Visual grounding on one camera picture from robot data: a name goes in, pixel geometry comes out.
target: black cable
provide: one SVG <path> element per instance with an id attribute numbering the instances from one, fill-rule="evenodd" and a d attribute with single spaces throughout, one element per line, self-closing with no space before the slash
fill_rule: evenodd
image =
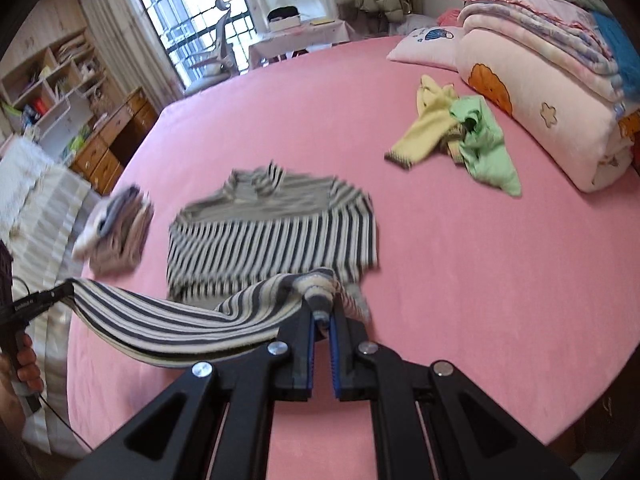
<path id="1" fill-rule="evenodd" d="M 24 288 L 27 289 L 27 296 L 31 295 L 31 291 L 29 290 L 29 286 L 27 285 L 27 282 L 25 282 L 22 278 L 18 278 L 18 276 L 12 276 L 12 278 L 14 280 L 18 280 L 20 283 L 24 285 Z"/>
<path id="2" fill-rule="evenodd" d="M 91 447 L 91 446 L 89 446 L 89 444 L 87 444 L 87 442 L 86 442 L 86 440 L 85 440 L 84 438 L 82 438 L 80 435 L 78 435 L 78 434 L 74 431 L 74 429 L 73 429 L 73 428 L 72 428 L 72 427 L 71 427 L 71 426 L 70 426 L 70 425 L 65 421 L 65 419 L 64 419 L 64 418 L 62 418 L 61 416 L 59 416 L 59 415 L 58 415 L 58 412 L 57 412 L 56 410 L 54 410 L 54 409 L 51 407 L 51 405 L 50 405 L 50 404 L 49 404 L 49 403 L 44 399 L 44 397 L 42 396 L 42 394 L 38 394 L 38 396 L 40 397 L 40 400 L 41 400 L 42 402 L 44 402 L 44 403 L 47 405 L 47 407 L 48 407 L 48 408 L 53 412 L 53 414 L 54 414 L 57 418 L 59 418 L 59 419 L 60 419 L 60 422 L 62 422 L 62 424 L 64 424 L 66 427 L 68 427 L 68 428 L 69 428 L 69 431 L 71 431 L 71 433 L 73 433 L 76 437 L 78 437 L 78 438 L 82 441 L 82 443 L 83 443 L 85 446 L 87 446 L 87 447 L 88 447 L 88 449 L 89 449 L 90 451 L 93 451 L 93 450 L 94 450 L 94 448 L 93 448 L 93 447 Z"/>

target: blue blanket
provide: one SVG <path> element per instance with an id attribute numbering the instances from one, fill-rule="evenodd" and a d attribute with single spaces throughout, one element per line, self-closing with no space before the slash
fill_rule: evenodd
<path id="1" fill-rule="evenodd" d="M 640 56 L 631 40 L 615 18 L 609 18 L 599 12 L 592 12 L 598 23 L 600 33 L 613 51 L 622 77 L 625 97 L 640 100 Z"/>

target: finger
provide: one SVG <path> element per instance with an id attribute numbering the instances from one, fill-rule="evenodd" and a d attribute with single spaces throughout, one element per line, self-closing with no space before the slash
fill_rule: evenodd
<path id="1" fill-rule="evenodd" d="M 34 379 L 33 381 L 27 381 L 27 386 L 35 392 L 42 393 L 44 391 L 44 383 L 42 379 Z"/>
<path id="2" fill-rule="evenodd" d="M 18 378 L 26 383 L 40 378 L 40 369 L 38 365 L 28 365 L 18 370 Z"/>
<path id="3" fill-rule="evenodd" d="M 0 374 L 7 374 L 11 371 L 11 363 L 6 355 L 0 355 Z"/>
<path id="4" fill-rule="evenodd" d="M 18 362 L 22 366 L 30 365 L 36 362 L 36 352 L 33 348 L 25 348 L 18 352 Z"/>

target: striped shirt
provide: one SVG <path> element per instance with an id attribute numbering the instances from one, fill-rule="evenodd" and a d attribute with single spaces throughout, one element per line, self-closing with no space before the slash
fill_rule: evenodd
<path id="1" fill-rule="evenodd" d="M 271 163 L 234 170 L 222 189 L 188 205 L 169 228 L 169 298 L 215 305 L 283 272 L 333 269 L 358 283 L 378 264 L 370 197 L 335 177 L 285 172 Z"/>
<path id="2" fill-rule="evenodd" d="M 102 339 L 139 361 L 183 367 L 247 352 L 276 338 L 282 323 L 306 301 L 316 325 L 326 324 L 335 304 L 366 321 L 331 269 L 279 274 L 206 310 L 156 300 L 86 279 L 69 280 L 74 296 L 64 303 Z"/>

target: stack of folded clothes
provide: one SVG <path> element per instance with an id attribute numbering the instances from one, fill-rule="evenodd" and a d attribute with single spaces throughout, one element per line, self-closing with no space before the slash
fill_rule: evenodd
<path id="1" fill-rule="evenodd" d="M 580 190 L 622 176 L 640 129 L 640 57 L 606 5 L 464 1 L 463 80 L 522 124 Z"/>
<path id="2" fill-rule="evenodd" d="M 154 207 L 138 186 L 102 200 L 76 241 L 72 256 L 89 261 L 96 277 L 135 270 L 142 259 Z"/>

